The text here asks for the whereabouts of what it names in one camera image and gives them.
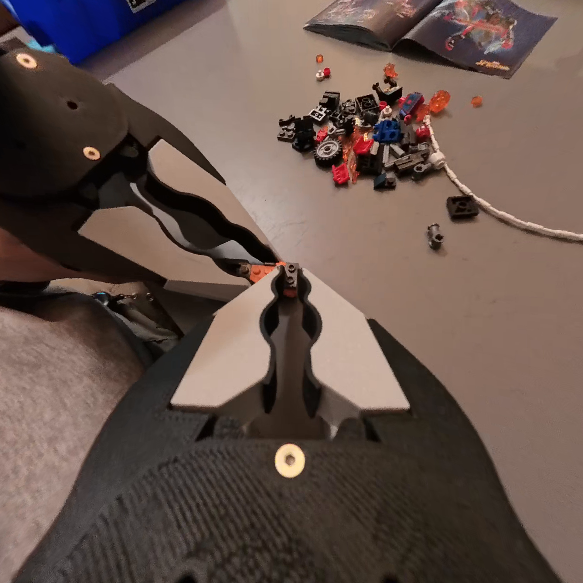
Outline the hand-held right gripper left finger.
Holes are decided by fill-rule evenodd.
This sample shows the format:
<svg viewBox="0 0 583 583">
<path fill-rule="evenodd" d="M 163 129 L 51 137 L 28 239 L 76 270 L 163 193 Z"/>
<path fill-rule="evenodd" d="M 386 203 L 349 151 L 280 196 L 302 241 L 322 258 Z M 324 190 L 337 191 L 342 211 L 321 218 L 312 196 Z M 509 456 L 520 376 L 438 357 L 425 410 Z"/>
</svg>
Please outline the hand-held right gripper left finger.
<svg viewBox="0 0 583 583">
<path fill-rule="evenodd" d="M 210 414 L 264 414 L 276 399 L 279 268 L 218 310 L 170 404 Z"/>
</svg>

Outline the pile of loose lego pieces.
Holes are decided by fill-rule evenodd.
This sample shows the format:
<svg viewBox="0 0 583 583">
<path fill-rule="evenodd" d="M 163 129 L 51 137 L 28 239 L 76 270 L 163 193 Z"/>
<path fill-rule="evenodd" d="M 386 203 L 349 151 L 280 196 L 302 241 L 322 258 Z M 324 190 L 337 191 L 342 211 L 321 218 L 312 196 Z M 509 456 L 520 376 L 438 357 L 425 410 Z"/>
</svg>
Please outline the pile of loose lego pieces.
<svg viewBox="0 0 583 583">
<path fill-rule="evenodd" d="M 421 181 L 445 169 L 429 122 L 450 100 L 446 90 L 429 99 L 420 92 L 403 95 L 391 77 L 383 86 L 373 84 L 372 93 L 346 100 L 328 90 L 307 115 L 279 120 L 276 139 L 329 172 L 337 188 L 369 177 L 376 191 L 393 190 L 400 179 Z"/>
</svg>

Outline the blue plastic bin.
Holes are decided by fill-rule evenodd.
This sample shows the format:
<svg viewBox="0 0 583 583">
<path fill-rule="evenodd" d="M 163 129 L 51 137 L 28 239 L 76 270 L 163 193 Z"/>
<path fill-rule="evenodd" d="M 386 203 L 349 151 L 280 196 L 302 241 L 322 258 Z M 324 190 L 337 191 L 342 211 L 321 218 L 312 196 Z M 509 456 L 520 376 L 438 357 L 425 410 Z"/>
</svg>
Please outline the blue plastic bin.
<svg viewBox="0 0 583 583">
<path fill-rule="evenodd" d="M 27 46 L 77 64 L 182 1 L 1 1 L 32 38 Z"/>
</svg>

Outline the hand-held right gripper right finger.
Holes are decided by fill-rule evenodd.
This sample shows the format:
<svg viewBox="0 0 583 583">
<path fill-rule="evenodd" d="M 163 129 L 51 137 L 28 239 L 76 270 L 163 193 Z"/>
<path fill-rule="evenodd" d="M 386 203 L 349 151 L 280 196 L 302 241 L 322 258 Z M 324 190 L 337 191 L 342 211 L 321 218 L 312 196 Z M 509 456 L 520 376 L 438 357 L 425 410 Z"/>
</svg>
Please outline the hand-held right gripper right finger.
<svg viewBox="0 0 583 583">
<path fill-rule="evenodd" d="M 309 338 L 302 398 L 310 418 L 335 434 L 347 419 L 411 408 L 366 316 L 308 269 L 300 273 Z"/>
</svg>

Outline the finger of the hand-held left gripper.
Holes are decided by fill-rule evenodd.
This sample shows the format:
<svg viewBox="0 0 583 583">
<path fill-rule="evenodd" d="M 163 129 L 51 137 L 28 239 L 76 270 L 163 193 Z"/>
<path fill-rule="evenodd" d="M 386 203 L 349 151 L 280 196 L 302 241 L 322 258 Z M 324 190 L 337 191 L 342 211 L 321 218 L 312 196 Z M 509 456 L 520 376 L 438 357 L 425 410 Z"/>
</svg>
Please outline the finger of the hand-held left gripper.
<svg viewBox="0 0 583 583">
<path fill-rule="evenodd" d="M 230 188 L 164 140 L 148 153 L 145 198 L 174 219 L 175 231 L 196 251 L 234 242 L 244 257 L 281 260 Z"/>
<path fill-rule="evenodd" d="M 131 191 L 145 207 L 95 210 L 78 234 L 164 280 L 164 289 L 229 302 L 251 287 L 248 279 L 223 269 L 209 252 L 226 237 L 199 217 L 171 215 L 147 200 L 136 184 Z"/>
</svg>

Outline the lego instruction booklet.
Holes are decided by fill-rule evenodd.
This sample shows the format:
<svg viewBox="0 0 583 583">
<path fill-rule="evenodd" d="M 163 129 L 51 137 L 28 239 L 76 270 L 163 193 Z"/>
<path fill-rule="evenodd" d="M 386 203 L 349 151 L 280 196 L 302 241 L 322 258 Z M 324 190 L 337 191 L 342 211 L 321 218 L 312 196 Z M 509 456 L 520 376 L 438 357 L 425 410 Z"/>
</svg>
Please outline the lego instruction booklet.
<svg viewBox="0 0 583 583">
<path fill-rule="evenodd" d="M 513 1 L 333 1 L 303 28 L 387 52 L 415 45 L 458 68 L 510 79 L 556 20 Z"/>
</svg>

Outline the person's grey sweater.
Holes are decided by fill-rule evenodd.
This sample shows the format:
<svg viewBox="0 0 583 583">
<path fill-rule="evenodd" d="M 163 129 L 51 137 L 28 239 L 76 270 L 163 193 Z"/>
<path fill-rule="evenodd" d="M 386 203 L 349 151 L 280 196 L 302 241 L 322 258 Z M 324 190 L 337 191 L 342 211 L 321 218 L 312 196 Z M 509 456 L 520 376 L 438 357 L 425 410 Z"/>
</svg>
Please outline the person's grey sweater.
<svg viewBox="0 0 583 583">
<path fill-rule="evenodd" d="M 48 531 L 107 417 L 151 360 L 88 295 L 1 297 L 1 582 Z"/>
</svg>

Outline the grey and orange lego assembly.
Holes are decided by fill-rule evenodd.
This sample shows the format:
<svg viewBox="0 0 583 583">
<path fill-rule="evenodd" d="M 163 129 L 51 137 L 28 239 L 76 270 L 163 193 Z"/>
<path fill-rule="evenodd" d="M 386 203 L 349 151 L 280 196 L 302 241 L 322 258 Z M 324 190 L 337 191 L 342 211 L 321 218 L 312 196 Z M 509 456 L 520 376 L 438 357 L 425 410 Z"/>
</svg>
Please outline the grey and orange lego assembly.
<svg viewBox="0 0 583 583">
<path fill-rule="evenodd" d="M 283 261 L 266 264 L 251 264 L 249 262 L 239 262 L 235 267 L 235 274 L 246 279 L 254 285 L 275 269 L 280 269 L 283 274 L 283 295 L 287 298 L 296 298 L 298 293 L 298 275 L 300 268 L 296 263 Z"/>
</svg>

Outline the black square lego tile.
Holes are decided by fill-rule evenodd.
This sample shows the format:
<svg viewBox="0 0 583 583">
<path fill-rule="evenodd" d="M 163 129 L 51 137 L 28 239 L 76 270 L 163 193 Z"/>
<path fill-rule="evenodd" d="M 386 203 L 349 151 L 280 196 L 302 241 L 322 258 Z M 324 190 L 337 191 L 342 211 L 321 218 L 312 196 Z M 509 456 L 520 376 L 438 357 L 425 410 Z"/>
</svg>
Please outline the black square lego tile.
<svg viewBox="0 0 583 583">
<path fill-rule="evenodd" d="M 479 206 L 469 195 L 448 197 L 446 207 L 449 218 L 453 222 L 472 220 L 479 214 Z"/>
</svg>

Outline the beige cloth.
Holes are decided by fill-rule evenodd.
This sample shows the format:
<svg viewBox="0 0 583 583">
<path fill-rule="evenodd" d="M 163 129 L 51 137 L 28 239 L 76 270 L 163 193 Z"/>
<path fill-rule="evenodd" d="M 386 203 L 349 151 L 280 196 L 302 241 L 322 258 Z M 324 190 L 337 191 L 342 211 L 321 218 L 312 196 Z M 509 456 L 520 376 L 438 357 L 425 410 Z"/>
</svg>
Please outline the beige cloth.
<svg viewBox="0 0 583 583">
<path fill-rule="evenodd" d="M 48 292 L 92 296 L 151 349 L 167 352 L 184 333 L 143 283 L 106 283 L 88 279 L 52 281 Z"/>
</svg>

